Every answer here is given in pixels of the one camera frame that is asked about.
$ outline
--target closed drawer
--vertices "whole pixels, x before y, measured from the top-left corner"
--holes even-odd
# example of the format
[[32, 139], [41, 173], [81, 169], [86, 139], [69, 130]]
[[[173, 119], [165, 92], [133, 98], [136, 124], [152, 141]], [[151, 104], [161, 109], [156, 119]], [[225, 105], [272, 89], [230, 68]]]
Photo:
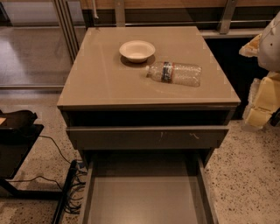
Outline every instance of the closed drawer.
[[221, 145], [225, 126], [71, 127], [67, 134], [76, 150], [209, 149]]

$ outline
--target speckled floor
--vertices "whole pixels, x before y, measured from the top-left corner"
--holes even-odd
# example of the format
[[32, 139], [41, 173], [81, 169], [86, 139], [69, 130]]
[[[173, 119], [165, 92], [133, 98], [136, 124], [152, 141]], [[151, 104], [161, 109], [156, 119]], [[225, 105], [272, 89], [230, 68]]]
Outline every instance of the speckled floor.
[[[0, 54], [0, 58], [1, 62], [5, 60], [3, 54]], [[67, 58], [65, 62], [60, 63], [65, 72], [70, 69]], [[6, 81], [10, 80], [6, 79], [8, 75], [8, 73], [4, 75]], [[3, 83], [2, 77], [3, 73], [0, 73], [0, 83]], [[63, 81], [65, 79], [63, 77], [64, 74], [53, 81]], [[78, 153], [67, 138], [66, 125], [56, 108], [59, 95], [60, 93], [55, 92], [31, 90], [1, 91], [0, 109], [3, 112], [19, 109], [36, 112], [38, 115], [36, 123], [45, 126], [42, 135], [53, 137], [68, 160], [79, 159]], [[219, 222], [279, 224], [280, 128], [267, 125], [263, 130], [250, 133], [243, 131], [241, 124], [242, 121], [230, 122], [224, 142], [216, 149], [206, 167], [206, 178]], [[49, 139], [40, 137], [14, 179], [32, 179], [43, 175], [63, 185], [68, 167], [69, 164], [60, 156], [55, 145]], [[14, 186], [29, 190], [58, 189], [54, 183], [43, 179], [14, 183]], [[55, 201], [0, 199], [0, 223], [50, 223], [56, 206]], [[64, 214], [61, 223], [74, 224], [77, 223], [77, 219], [77, 215]]]

